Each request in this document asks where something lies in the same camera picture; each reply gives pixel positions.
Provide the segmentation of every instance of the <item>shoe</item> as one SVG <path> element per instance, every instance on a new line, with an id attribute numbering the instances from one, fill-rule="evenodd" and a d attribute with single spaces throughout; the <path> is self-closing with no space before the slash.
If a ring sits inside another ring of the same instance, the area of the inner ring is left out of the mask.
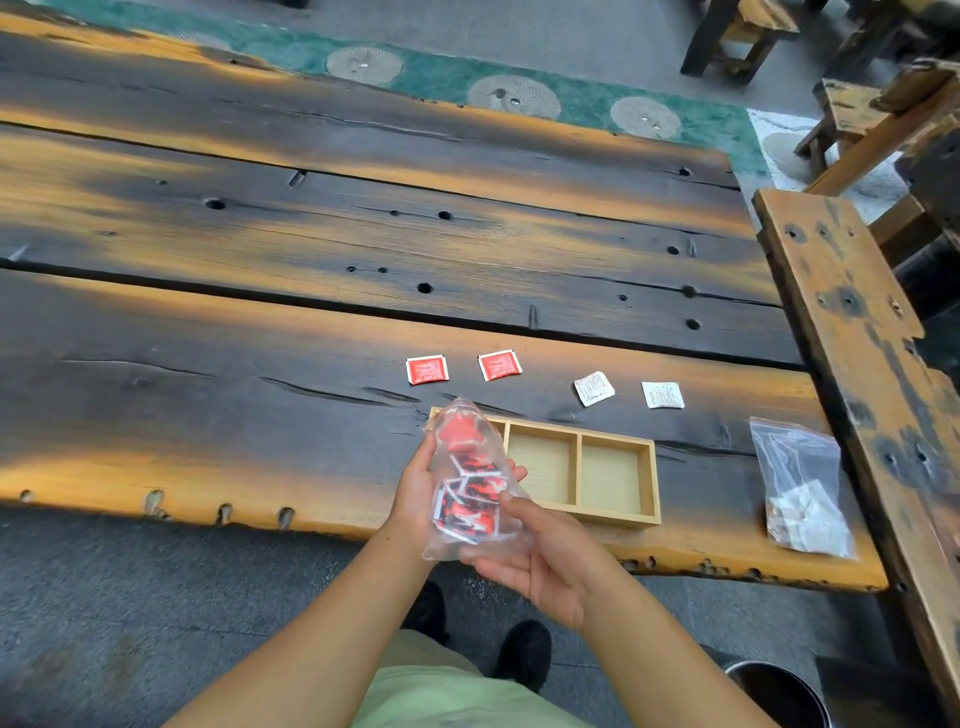
<path id="1" fill-rule="evenodd" d="M 531 692 L 540 692 L 550 671 L 552 654 L 550 630 L 542 622 L 525 619 L 503 641 L 491 677 L 513 680 Z"/>
<path id="2" fill-rule="evenodd" d="M 437 582 L 427 581 L 423 585 L 400 629 L 412 629 L 438 644 L 446 645 L 450 639 L 446 633 L 446 602 Z"/>

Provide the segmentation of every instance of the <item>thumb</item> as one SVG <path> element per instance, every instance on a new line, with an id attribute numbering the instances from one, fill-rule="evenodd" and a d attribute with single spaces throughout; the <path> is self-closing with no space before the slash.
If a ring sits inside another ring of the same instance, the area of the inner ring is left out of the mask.
<path id="1" fill-rule="evenodd" d="M 436 449 L 437 437 L 431 430 L 427 430 L 423 435 L 423 441 L 414 452 L 413 457 L 410 458 L 410 462 L 407 463 L 405 470 L 411 472 L 425 471 L 430 467 L 430 460 L 433 458 L 433 453 Z"/>
<path id="2" fill-rule="evenodd" d="M 528 497 L 500 494 L 500 505 L 504 513 L 512 516 L 534 533 L 542 533 L 555 523 L 550 512 L 537 505 Z"/>

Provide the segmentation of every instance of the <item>plastic bag of red packets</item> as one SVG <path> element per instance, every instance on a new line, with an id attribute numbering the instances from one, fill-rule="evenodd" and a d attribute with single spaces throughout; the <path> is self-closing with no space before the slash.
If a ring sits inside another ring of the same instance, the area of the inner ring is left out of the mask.
<path id="1" fill-rule="evenodd" d="M 435 528 L 423 553 L 428 561 L 459 558 L 499 550 L 530 550 L 531 539 L 517 519 L 500 509 L 500 496 L 529 497 L 514 480 L 503 440 L 473 402 L 454 400 L 426 425 L 437 437 L 430 462 Z"/>

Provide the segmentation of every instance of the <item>wooden divided tray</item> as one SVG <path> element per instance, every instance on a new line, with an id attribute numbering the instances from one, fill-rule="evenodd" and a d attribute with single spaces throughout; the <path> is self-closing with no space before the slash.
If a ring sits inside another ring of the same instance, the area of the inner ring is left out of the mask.
<path id="1" fill-rule="evenodd" d="M 433 418 L 440 407 L 433 407 Z M 523 488 L 544 508 L 619 525 L 660 524 L 654 442 L 609 432 L 487 416 L 529 474 Z"/>

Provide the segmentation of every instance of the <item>plastic bag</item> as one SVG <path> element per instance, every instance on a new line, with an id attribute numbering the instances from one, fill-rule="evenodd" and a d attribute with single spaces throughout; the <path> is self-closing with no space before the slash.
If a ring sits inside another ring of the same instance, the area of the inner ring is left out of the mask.
<path id="1" fill-rule="evenodd" d="M 853 534 L 837 505 L 840 446 L 799 425 L 750 418 L 766 487 L 767 533 L 781 546 L 855 559 Z"/>
<path id="2" fill-rule="evenodd" d="M 433 538 L 423 558 L 450 561 L 471 555 L 529 550 L 532 540 L 517 519 L 500 510 L 500 495 L 529 497 L 514 480 L 503 439 L 476 405 L 454 400 L 427 423 L 437 437 L 430 461 L 434 482 Z"/>

